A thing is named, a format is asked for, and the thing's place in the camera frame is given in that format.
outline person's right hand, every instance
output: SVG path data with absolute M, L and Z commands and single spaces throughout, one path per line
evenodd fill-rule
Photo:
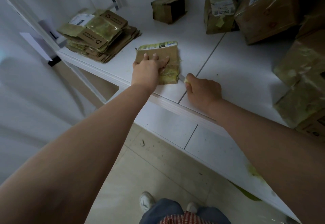
M 196 78 L 192 73 L 186 76 L 187 95 L 190 103 L 199 110 L 209 114 L 211 103 L 221 100 L 221 85 L 213 80 Z

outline package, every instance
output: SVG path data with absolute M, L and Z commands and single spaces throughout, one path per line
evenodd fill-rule
M 127 26 L 127 21 L 110 10 L 93 14 L 87 12 L 79 12 L 70 22 L 63 24 L 58 32 L 74 43 L 103 52 Z
M 302 74 L 312 68 L 323 67 L 322 63 L 325 62 L 324 42 L 325 30 L 319 30 L 296 39 L 286 56 L 274 68 L 274 74 L 290 87 L 300 80 Z
M 311 9 L 304 16 L 296 38 L 317 29 L 325 29 L 325 0 L 311 0 Z
M 95 61 L 100 61 L 102 63 L 109 62 L 119 51 L 121 51 L 130 41 L 139 37 L 140 31 L 137 28 L 128 26 L 124 28 L 119 37 L 114 40 L 114 42 L 107 48 L 103 53 L 97 52 L 91 47 L 85 47 L 80 49 L 80 47 L 75 47 L 74 43 L 68 40 L 68 45 L 66 46 L 69 50 L 84 55 L 85 57 L 91 58 Z
M 205 0 L 204 23 L 207 34 L 238 30 L 235 12 L 238 0 Z
M 297 127 L 311 115 L 325 108 L 325 63 L 301 76 L 274 108 L 291 127 Z
M 308 119 L 301 122 L 296 131 L 304 133 L 322 143 L 325 142 L 325 109 L 313 114 Z
M 155 0 L 151 2 L 153 19 L 172 24 L 186 14 L 185 0 Z
M 159 59 L 169 56 L 169 62 L 163 72 L 160 73 L 159 85 L 174 84 L 178 82 L 179 74 L 179 57 L 178 57 L 178 43 L 177 41 L 167 41 L 163 43 L 142 45 L 136 51 L 136 62 L 140 63 L 144 54 L 147 53 L 149 58 L 153 54 L 157 54 Z
M 235 20 L 252 44 L 298 25 L 299 0 L 243 0 Z

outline sneaker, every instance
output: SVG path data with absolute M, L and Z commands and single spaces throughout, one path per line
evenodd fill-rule
M 193 214 L 196 214 L 196 212 L 198 211 L 198 204 L 195 203 L 195 202 L 190 202 L 188 205 L 187 205 L 187 208 L 186 208 L 186 211 L 188 212 L 191 212 Z
M 149 209 L 151 209 L 155 203 L 156 202 L 153 196 L 149 192 L 145 191 L 141 194 L 140 207 L 143 213 L 146 213 Z

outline blue jeans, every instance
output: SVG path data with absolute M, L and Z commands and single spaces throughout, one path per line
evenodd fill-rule
M 162 198 L 142 216 L 140 224 L 157 224 L 166 216 L 183 214 L 184 211 L 178 202 Z M 214 207 L 199 207 L 196 215 L 213 223 L 231 224 L 228 218 Z

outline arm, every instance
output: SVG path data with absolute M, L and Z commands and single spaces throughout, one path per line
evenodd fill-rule
M 1 223 L 84 223 L 168 58 L 133 64 L 132 83 L 46 145 L 0 187 Z
M 187 76 L 190 102 L 216 120 L 303 224 L 325 220 L 325 146 L 222 99 L 212 80 Z

